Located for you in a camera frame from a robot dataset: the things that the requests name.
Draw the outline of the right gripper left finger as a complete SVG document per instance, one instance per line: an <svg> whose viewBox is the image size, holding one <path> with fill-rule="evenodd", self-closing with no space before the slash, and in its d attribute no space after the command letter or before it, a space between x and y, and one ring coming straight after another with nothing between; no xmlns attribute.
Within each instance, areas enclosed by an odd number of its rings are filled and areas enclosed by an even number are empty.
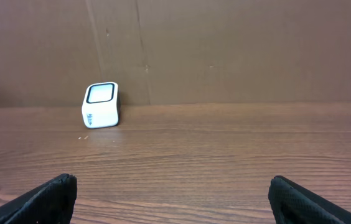
<svg viewBox="0 0 351 224"><path fill-rule="evenodd" d="M0 206L0 224L69 224L77 199L77 178L61 174Z"/></svg>

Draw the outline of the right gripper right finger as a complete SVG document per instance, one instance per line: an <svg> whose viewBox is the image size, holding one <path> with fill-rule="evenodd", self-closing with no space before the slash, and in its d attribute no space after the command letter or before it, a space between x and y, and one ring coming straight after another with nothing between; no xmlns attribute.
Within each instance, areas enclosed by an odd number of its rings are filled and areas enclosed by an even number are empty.
<svg viewBox="0 0 351 224"><path fill-rule="evenodd" d="M351 213L278 175L268 199L277 224L351 224Z"/></svg>

